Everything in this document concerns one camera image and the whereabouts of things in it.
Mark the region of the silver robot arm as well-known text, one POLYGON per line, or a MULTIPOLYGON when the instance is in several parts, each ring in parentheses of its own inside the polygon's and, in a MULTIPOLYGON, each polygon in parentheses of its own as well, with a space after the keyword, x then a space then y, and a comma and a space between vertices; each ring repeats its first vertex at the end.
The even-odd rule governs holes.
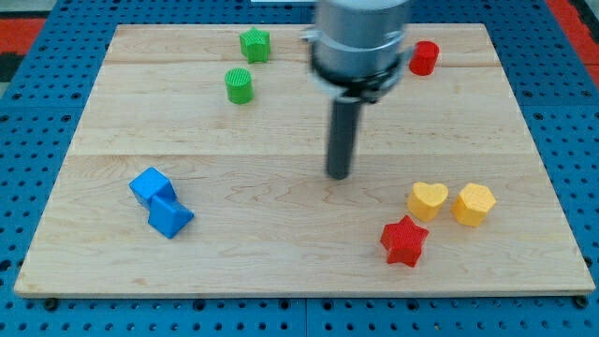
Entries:
POLYGON ((412 50, 401 50, 409 0, 321 0, 310 44, 310 72, 333 100, 374 103, 400 81, 412 50))

